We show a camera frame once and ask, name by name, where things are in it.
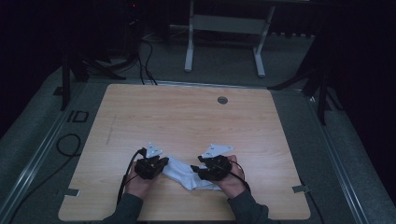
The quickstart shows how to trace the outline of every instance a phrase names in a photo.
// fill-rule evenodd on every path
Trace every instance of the floor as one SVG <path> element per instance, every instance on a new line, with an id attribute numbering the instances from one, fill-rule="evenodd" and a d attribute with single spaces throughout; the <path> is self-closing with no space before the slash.
<path id="1" fill-rule="evenodd" d="M 293 77 L 314 38 L 270 35 L 262 53 L 266 77 L 261 78 L 256 75 L 251 50 L 257 41 L 254 36 L 241 38 L 215 34 L 217 37 L 213 40 L 210 39 L 212 35 L 197 34 L 190 73 L 185 73 L 183 69 L 187 50 L 186 30 L 173 30 L 171 39 L 166 42 L 147 32 L 144 39 L 150 45 L 142 44 L 140 56 L 145 62 L 152 47 L 147 69 L 160 85 L 225 85 L 265 89 Z M 119 61 L 119 57 L 113 58 L 113 62 Z M 64 134 L 77 133 L 83 146 L 106 86 L 115 82 L 141 82 L 138 64 L 117 73 L 127 79 L 116 81 L 92 74 L 87 83 L 73 80 L 72 101 L 64 112 L 59 110 L 61 97 L 53 95 L 56 87 L 62 85 L 61 69 L 43 83 L 0 141 L 0 201 L 4 205 L 0 211 L 0 222 L 6 223 L 18 209 L 13 223 L 65 223 L 59 220 L 57 212 L 78 159 L 70 160 L 56 175 L 51 176 L 68 161 L 56 150 L 56 142 Z M 273 95 L 297 171 L 311 188 L 306 196 L 312 216 L 308 220 L 279 221 L 394 223 L 396 209 L 347 115 L 328 101 L 325 113 L 327 125 L 322 126 L 316 117 L 316 98 L 304 97 L 299 91 L 304 83 L 305 80 L 286 90 L 273 91 Z M 87 122 L 68 122 L 67 118 L 73 110 L 89 111 Z M 76 146 L 77 142 L 71 140 L 63 145 L 70 152 Z M 51 178 L 40 185 L 49 176 Z M 18 180 L 25 181 L 25 184 L 18 184 Z M 23 200 L 25 192 L 32 193 Z"/>

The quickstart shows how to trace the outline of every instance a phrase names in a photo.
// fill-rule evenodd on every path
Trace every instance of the gray carpet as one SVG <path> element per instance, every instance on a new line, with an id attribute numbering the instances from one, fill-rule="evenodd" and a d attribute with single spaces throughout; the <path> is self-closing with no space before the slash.
<path id="1" fill-rule="evenodd" d="M 193 71 L 186 74 L 183 70 L 187 49 L 185 36 L 178 34 L 175 36 L 177 38 L 167 43 L 154 41 L 154 37 L 152 35 L 146 38 L 154 48 L 148 69 L 157 80 L 248 87 L 271 86 L 292 77 L 312 42 L 312 39 L 304 37 L 285 38 L 272 35 L 267 38 L 266 51 L 262 54 L 267 77 L 259 78 L 256 76 L 250 48 L 225 44 L 217 46 L 198 40 L 195 46 Z M 145 59 L 149 55 L 149 46 L 143 45 L 141 51 L 142 58 Z M 128 77 L 124 83 L 139 81 L 137 66 L 120 74 Z M 61 98 L 52 95 L 55 88 L 60 85 L 60 80 L 60 71 L 50 76 L 21 117 L 1 139 L 1 201 L 12 190 L 23 167 L 40 147 L 52 123 L 59 117 L 67 118 L 72 110 L 89 112 L 87 122 L 63 120 L 62 127 L 51 142 L 49 153 L 30 189 L 37 186 L 67 160 L 56 150 L 55 141 L 61 136 L 67 133 L 78 134 L 82 140 L 82 148 L 106 85 L 115 82 L 101 76 L 91 78 L 87 84 L 73 82 L 75 100 L 67 111 L 60 112 Z M 300 82 L 292 88 L 300 89 L 303 85 L 304 82 Z M 320 223 L 319 213 L 325 223 L 355 223 L 346 196 L 329 160 L 327 144 L 321 134 L 322 127 L 312 115 L 307 99 L 299 92 L 291 90 L 274 92 L 274 99 L 297 171 L 305 184 L 312 189 L 311 195 L 314 199 L 313 201 L 307 195 L 311 218 L 303 221 L 281 221 L 281 223 Z M 367 219 L 370 223 L 393 223 L 396 220 L 394 205 L 376 176 L 347 116 L 332 107 L 331 111 L 326 112 L 326 120 L 327 130 L 360 198 Z M 67 137 L 61 143 L 61 148 L 68 153 L 72 153 L 76 146 L 77 141 L 73 137 Z M 62 204 L 64 190 L 68 187 L 77 162 L 78 158 L 71 160 L 57 175 L 33 193 L 24 202 L 13 223 L 63 223 L 57 218 L 57 214 Z"/>

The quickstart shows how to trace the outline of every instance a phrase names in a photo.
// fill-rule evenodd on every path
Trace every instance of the hand-held controller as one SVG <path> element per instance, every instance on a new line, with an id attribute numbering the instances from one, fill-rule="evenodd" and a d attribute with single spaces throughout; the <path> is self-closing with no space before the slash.
<path id="1" fill-rule="evenodd" d="M 201 179 L 209 181 L 220 181 L 225 178 L 233 166 L 227 157 L 217 156 L 215 158 L 198 157 L 200 162 L 204 162 L 206 168 L 199 168 L 198 166 L 191 166 L 191 169 L 198 174 Z"/>
<path id="2" fill-rule="evenodd" d="M 160 156 L 147 158 L 147 150 L 144 147 L 139 151 L 144 158 L 136 161 L 134 171 L 143 179 L 153 179 L 168 164 L 169 159 L 167 157 L 162 159 L 160 159 Z"/>

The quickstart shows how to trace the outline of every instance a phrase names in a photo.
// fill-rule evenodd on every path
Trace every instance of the person's left hand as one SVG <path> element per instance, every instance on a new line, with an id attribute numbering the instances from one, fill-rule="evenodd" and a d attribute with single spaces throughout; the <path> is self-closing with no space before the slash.
<path id="1" fill-rule="evenodd" d="M 129 181 L 131 178 L 132 180 L 125 185 L 124 192 L 133 194 L 134 196 L 139 197 L 143 200 L 149 193 L 151 186 L 157 180 L 158 176 L 156 176 L 154 179 L 143 179 L 134 171 L 135 166 L 136 162 L 134 161 L 131 167 L 131 171 L 126 178 L 126 181 Z"/>

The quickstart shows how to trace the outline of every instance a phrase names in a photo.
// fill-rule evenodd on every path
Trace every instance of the white object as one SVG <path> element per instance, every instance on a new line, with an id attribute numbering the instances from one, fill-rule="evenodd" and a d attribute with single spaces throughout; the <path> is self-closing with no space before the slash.
<path id="1" fill-rule="evenodd" d="M 148 148 L 146 148 L 147 152 L 146 152 L 146 157 L 147 158 L 151 158 L 151 157 L 155 157 L 155 156 L 159 156 L 161 154 L 163 154 L 163 151 L 161 149 L 159 149 L 158 147 L 152 145 L 152 143 L 148 143 Z"/>
<path id="2" fill-rule="evenodd" d="M 232 146 L 223 146 L 223 145 L 213 145 L 210 144 L 210 147 L 206 150 L 204 154 L 202 154 L 202 158 L 215 158 L 223 153 L 229 152 L 233 150 Z"/>
<path id="3" fill-rule="evenodd" d="M 163 174 L 176 180 L 184 188 L 188 190 L 193 189 L 213 189 L 221 190 L 219 186 L 213 184 L 210 181 L 202 180 L 197 173 L 195 173 L 191 167 L 179 161 L 171 156 L 168 156 L 168 164 L 163 168 Z"/>
<path id="4" fill-rule="evenodd" d="M 194 30 L 207 30 L 228 33 L 260 35 L 260 42 L 253 49 L 253 56 L 256 62 L 257 75 L 265 77 L 264 65 L 262 63 L 262 47 L 267 37 L 268 30 L 274 16 L 276 7 L 270 7 L 266 20 L 233 18 L 221 16 L 208 16 L 194 14 L 194 0 L 190 0 L 190 20 L 189 20 L 189 45 L 187 47 L 186 62 L 184 70 L 191 72 L 192 58 L 194 53 L 193 34 Z"/>

